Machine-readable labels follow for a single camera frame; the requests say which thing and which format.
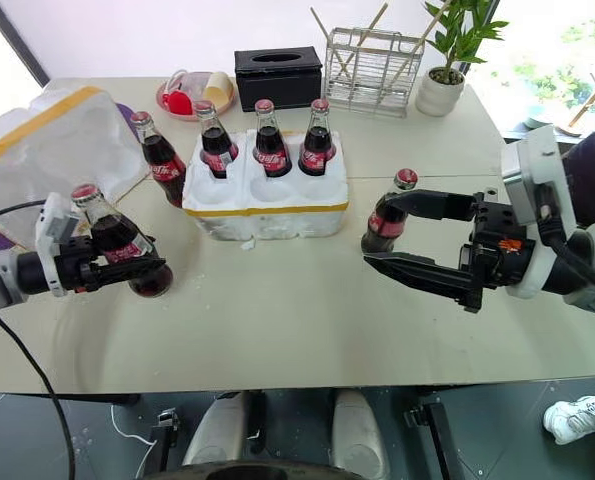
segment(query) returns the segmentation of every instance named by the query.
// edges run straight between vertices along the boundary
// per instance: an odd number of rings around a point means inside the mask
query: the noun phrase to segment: wire rack
[[[424,54],[418,38],[399,32],[335,28],[326,48],[326,98],[331,105],[395,117],[408,97]]]

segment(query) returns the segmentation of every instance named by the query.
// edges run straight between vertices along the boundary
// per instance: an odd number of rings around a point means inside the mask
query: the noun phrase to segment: yellow tape
[[[283,213],[325,213],[343,212],[348,208],[348,202],[338,205],[314,205],[303,207],[277,207],[277,208],[246,208],[244,210],[213,210],[201,211],[185,208],[186,213],[192,217],[247,217],[250,215],[279,215]]]
[[[101,92],[101,90],[96,87],[84,87],[77,90],[72,95],[57,102],[48,110],[41,112],[39,115],[20,125],[12,132],[7,133],[0,139],[0,156],[10,147],[19,143],[24,137],[39,130],[41,127],[44,127],[99,92]]]

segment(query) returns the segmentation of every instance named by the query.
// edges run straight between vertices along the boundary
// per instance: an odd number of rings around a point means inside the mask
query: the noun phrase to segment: white plastic bag
[[[0,209],[50,192],[70,198],[85,182],[114,203],[147,174],[139,142],[112,98],[97,88],[48,90],[28,109],[0,117]],[[0,232],[32,248],[37,213],[3,215]]]

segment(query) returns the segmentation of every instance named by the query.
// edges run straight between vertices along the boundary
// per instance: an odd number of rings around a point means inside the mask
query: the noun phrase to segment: white flower pot
[[[435,68],[431,68],[424,75],[419,90],[417,91],[415,106],[417,107],[417,110],[426,115],[443,117],[444,115],[448,115],[455,108],[466,82],[462,81],[457,85],[437,83],[430,78],[430,72],[433,70],[435,70]]]

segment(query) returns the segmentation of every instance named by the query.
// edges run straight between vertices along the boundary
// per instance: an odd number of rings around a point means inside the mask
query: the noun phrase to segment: robotic arm
[[[163,265],[162,258],[133,258],[100,266],[101,252],[89,236],[72,237],[78,217],[70,203],[51,193],[35,227],[36,252],[0,251],[0,309],[24,303],[29,295],[68,290],[93,292],[104,285],[141,277]]]
[[[482,306],[484,288],[501,286],[520,298],[532,298],[541,290],[556,293],[566,303],[595,312],[595,224],[576,229],[552,127],[508,145],[502,172],[510,205],[492,201],[484,192],[412,190],[388,200],[413,216],[473,221],[457,269],[408,253],[368,254],[364,259],[404,285],[453,298],[473,313]]]

